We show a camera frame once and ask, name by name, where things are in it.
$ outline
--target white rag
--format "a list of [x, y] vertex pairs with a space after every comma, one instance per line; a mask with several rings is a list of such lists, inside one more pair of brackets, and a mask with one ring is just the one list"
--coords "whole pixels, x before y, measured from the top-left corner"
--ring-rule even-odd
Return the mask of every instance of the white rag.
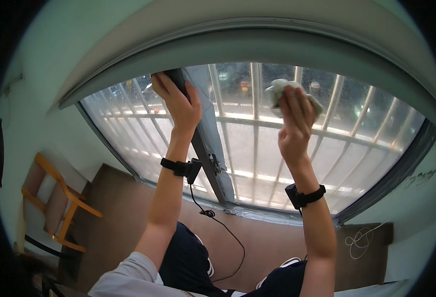
[[[276, 116], [282, 118], [282, 112], [281, 112], [281, 109], [279, 108], [279, 98], [282, 96], [282, 92], [284, 91], [284, 87], [287, 85], [292, 86], [293, 88], [298, 88], [298, 87], [302, 87], [302, 86], [298, 82], [288, 81], [288, 80], [283, 79], [283, 78], [273, 80], [272, 84], [273, 84], [272, 86], [270, 86], [269, 88], [267, 88], [264, 91], [264, 95], [265, 95], [265, 98], [271, 104], [271, 111]], [[317, 118], [322, 113], [323, 106], [322, 106], [322, 104], [320, 104], [319, 101], [317, 101], [317, 99], [314, 98], [314, 96], [312, 96], [310, 94], [306, 94], [306, 95], [307, 95], [307, 98], [309, 98], [309, 101], [314, 106], [315, 119], [317, 120]]]

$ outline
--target black wristband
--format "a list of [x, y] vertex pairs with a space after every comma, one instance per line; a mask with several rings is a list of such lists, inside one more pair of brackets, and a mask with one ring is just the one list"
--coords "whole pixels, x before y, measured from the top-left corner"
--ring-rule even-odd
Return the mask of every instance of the black wristband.
[[305, 195], [304, 193], [298, 193], [295, 183], [286, 187], [286, 194], [294, 205], [295, 209], [300, 209], [301, 207], [306, 207], [308, 203], [317, 201], [323, 197], [325, 193], [325, 187], [320, 185], [320, 188], [314, 193]]
[[162, 165], [163, 167], [165, 167], [167, 169], [172, 170], [174, 175], [187, 176], [189, 163], [184, 163], [184, 162], [180, 162], [180, 161], [173, 162], [173, 161], [167, 160], [165, 158], [162, 158], [160, 165]]
[[173, 171], [176, 176], [185, 176], [187, 178], [187, 183], [193, 184], [197, 178], [198, 172], [201, 168], [201, 161], [195, 158], [191, 158], [191, 161], [184, 162], [172, 162], [165, 158], [162, 158], [160, 165]]

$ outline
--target coiled white cable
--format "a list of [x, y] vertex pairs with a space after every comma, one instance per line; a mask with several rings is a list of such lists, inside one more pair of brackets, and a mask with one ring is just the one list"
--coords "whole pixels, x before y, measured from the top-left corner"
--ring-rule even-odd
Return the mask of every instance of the coiled white cable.
[[[355, 234], [354, 237], [352, 236], [347, 236], [345, 238], [345, 245], [348, 246], [348, 253], [350, 255], [350, 258], [352, 258], [353, 260], [358, 260], [359, 258], [363, 257], [363, 255], [366, 253], [366, 251], [368, 250], [369, 244], [371, 243], [371, 241], [373, 240], [373, 231], [380, 228], [381, 226], [383, 226], [385, 223], [387, 223], [389, 220], [381, 223], [380, 225], [376, 226], [373, 229], [370, 229], [368, 227], [363, 227], [360, 230], [358, 230], [358, 232]], [[366, 244], [364, 245], [360, 245], [358, 244], [358, 242], [362, 239], [365, 239]], [[352, 247], [356, 247], [357, 249], [363, 249], [363, 253], [361, 255], [359, 255], [358, 257], [355, 257], [352, 254]]]

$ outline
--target window latch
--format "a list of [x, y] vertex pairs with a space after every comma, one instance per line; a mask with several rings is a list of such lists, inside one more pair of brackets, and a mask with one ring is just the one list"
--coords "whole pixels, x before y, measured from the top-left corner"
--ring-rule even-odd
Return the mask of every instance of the window latch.
[[215, 176], [216, 176], [218, 173], [221, 173], [221, 168], [220, 168], [219, 163], [217, 161], [217, 157], [214, 153], [212, 153], [208, 156], [210, 158], [210, 161], [213, 163], [213, 166], [215, 166]]

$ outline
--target window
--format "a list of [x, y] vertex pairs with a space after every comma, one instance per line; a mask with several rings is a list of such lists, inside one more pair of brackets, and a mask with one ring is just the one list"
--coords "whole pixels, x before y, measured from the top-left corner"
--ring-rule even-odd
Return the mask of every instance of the window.
[[[424, 116], [364, 82], [317, 69], [262, 63], [208, 65], [209, 99], [235, 201], [295, 211], [284, 187], [293, 183], [277, 146], [283, 125], [263, 91], [278, 78], [296, 80], [323, 105], [313, 126], [308, 154], [337, 214], [375, 185], [405, 152]], [[111, 86], [81, 101], [104, 137], [127, 163], [157, 181], [172, 121], [148, 76]], [[196, 157], [191, 147], [189, 158]], [[197, 194], [217, 200], [203, 169]]]
[[[137, 77], [110, 86], [80, 103], [109, 144], [132, 169], [141, 178], [157, 182], [173, 121], [162, 98], [152, 90], [150, 77]], [[187, 160], [196, 157], [190, 146]], [[203, 168], [193, 189], [195, 194], [217, 201]], [[186, 182], [183, 191], [190, 193]]]

